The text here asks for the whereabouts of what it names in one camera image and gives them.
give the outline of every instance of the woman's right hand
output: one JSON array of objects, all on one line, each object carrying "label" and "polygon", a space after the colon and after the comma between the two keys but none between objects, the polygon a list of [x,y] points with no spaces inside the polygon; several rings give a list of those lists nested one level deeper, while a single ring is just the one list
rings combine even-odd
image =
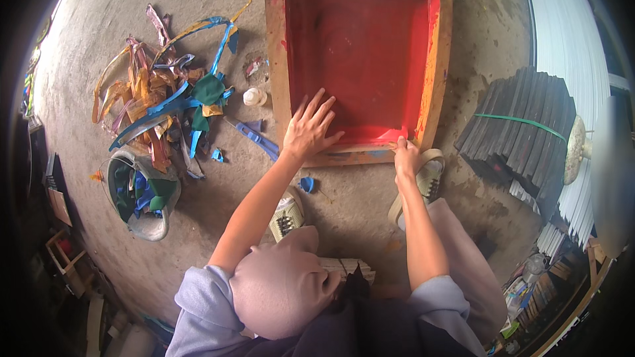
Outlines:
[{"label": "woman's right hand", "polygon": [[419,149],[412,142],[400,136],[395,149],[395,171],[397,172],[395,183],[397,187],[403,182],[414,181],[419,168],[421,168]]},{"label": "woman's right hand", "polygon": [[304,96],[286,130],[282,144],[283,154],[293,155],[304,162],[306,158],[336,143],[344,135],[344,131],[339,131],[334,136],[325,137],[328,126],[335,118],[335,112],[331,110],[335,97],[327,99],[318,109],[319,100],[323,95],[324,89],[320,89],[306,109],[304,106],[309,97]]}]

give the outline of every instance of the gray bucket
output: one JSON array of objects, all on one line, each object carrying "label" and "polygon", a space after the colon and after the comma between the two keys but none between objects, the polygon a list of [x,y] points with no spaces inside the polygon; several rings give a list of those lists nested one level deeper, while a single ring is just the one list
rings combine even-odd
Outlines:
[{"label": "gray bucket", "polygon": [[149,178],[167,179],[177,181],[177,188],[174,190],[174,194],[170,197],[168,203],[161,213],[163,218],[154,218],[152,216],[141,216],[137,219],[133,214],[126,226],[135,236],[148,240],[149,242],[158,242],[162,240],[170,229],[170,214],[174,210],[174,206],[177,204],[179,197],[181,196],[181,182],[173,166],[168,167],[168,173],[163,174],[152,166],[152,158],[150,156],[137,156],[134,153],[120,149],[112,155],[112,160],[108,163],[107,182],[108,192],[110,193],[110,201],[116,210],[115,201],[117,199],[117,188],[115,187],[114,178],[115,170],[122,165],[128,165],[134,170],[141,171],[141,174]]}]

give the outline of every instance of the plastic bottle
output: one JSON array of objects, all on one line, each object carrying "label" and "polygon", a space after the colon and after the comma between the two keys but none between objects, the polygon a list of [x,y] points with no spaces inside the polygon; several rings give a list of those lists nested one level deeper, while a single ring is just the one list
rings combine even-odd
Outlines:
[{"label": "plastic bottle", "polygon": [[267,101],[267,93],[258,87],[252,87],[242,94],[242,101],[246,106],[263,106]]}]

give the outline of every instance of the wooden crate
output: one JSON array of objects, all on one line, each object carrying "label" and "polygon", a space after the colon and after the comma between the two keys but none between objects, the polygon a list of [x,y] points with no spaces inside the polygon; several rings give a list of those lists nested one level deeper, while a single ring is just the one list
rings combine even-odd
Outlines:
[{"label": "wooden crate", "polygon": [[265,3],[281,147],[300,101],[320,87],[338,99],[329,131],[346,134],[305,167],[392,162],[390,147],[399,136],[421,150],[432,147],[448,73],[452,0]]}]

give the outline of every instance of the shoelace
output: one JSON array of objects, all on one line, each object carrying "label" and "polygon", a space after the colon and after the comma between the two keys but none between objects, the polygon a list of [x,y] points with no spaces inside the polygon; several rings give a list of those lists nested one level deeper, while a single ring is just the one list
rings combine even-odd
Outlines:
[{"label": "shoelace", "polygon": [[436,200],[437,193],[439,193],[439,180],[434,178],[431,184],[430,191],[428,192],[428,200],[430,200],[430,202]]},{"label": "shoelace", "polygon": [[293,219],[286,216],[286,211],[282,211],[282,216],[275,221],[278,225],[278,229],[280,229],[282,237],[286,236],[291,231],[291,229],[293,229]]}]

